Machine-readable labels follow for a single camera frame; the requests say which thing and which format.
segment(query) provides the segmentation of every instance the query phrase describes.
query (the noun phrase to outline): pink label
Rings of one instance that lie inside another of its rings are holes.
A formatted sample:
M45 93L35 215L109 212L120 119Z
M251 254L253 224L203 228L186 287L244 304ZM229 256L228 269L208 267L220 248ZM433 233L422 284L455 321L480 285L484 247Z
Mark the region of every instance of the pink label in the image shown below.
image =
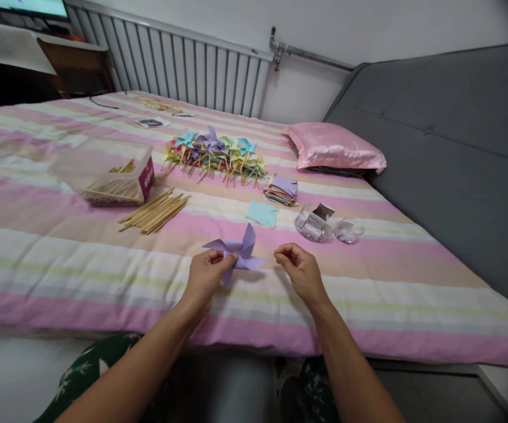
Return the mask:
M146 163L144 170L142 170L138 178L140 188L142 188L142 193L144 194L144 201L146 201L148 194L150 194L150 188L154 183L154 179L154 165L152 164L152 157L150 157L150 160L148 160L148 163Z

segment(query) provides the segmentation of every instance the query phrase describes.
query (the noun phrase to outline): pile of pinwheels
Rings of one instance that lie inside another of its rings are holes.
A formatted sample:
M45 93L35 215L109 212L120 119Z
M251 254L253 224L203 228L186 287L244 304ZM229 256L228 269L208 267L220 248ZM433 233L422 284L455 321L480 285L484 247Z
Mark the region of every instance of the pile of pinwheels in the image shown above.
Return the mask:
M212 126L208 127L208 134L199 135L189 130L184 136L173 139L166 146L164 164L167 166L164 177L168 176L175 167L191 175L198 170L200 183L203 178L214 179L215 172L224 176L225 187L232 180L236 186L236 178L240 178L242 186L254 181L253 187L259 185L260 179L265 179L265 163L263 157L255 152L257 142L251 143L246 138L217 137Z

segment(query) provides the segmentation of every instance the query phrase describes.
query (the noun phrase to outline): finger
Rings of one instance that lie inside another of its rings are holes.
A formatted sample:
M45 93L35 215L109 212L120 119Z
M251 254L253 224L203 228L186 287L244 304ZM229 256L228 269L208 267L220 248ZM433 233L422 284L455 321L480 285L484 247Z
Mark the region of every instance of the finger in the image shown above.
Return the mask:
M220 275L222 276L224 274L224 272L226 272L228 269L230 269L234 265L234 263L236 263L236 260L238 260L238 254L233 253L233 254L223 258L221 261L219 261L214 266L216 266L217 271L219 271Z
M201 256L206 259L209 263L217 263L222 260L224 257L224 253L218 250L207 250L201 254Z
M283 244L275 250L275 253L278 254L286 254L291 255L295 257L303 257L304 255L308 254L305 250L303 250L301 247L299 247L295 243L289 243L289 244Z
M277 260L277 263L283 266L289 276L293 271L297 270L297 268L292 264L291 260L289 260L289 257L287 257L285 254L275 253L274 257Z

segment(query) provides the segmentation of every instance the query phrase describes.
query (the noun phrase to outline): pink pillow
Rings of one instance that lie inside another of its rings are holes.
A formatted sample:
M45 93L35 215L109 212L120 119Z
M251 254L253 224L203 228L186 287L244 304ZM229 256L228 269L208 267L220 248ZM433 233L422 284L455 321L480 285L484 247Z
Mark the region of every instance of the pink pillow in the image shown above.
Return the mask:
M299 150L297 169L329 166L376 169L379 174L387 167L387 160L379 149L333 123L296 123L286 128L285 133Z

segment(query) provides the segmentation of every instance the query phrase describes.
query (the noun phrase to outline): hand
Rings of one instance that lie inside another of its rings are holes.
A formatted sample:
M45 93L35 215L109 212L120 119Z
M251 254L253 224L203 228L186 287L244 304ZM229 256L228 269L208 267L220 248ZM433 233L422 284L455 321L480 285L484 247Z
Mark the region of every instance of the hand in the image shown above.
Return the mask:
M224 273L238 260L237 254L223 257L222 251L209 250L191 260L187 287L180 302L201 312L202 317L211 311L214 292L220 286Z
M291 278L293 289L311 309L329 302L322 283L317 260L297 244L283 244L274 251L277 264L283 266Z

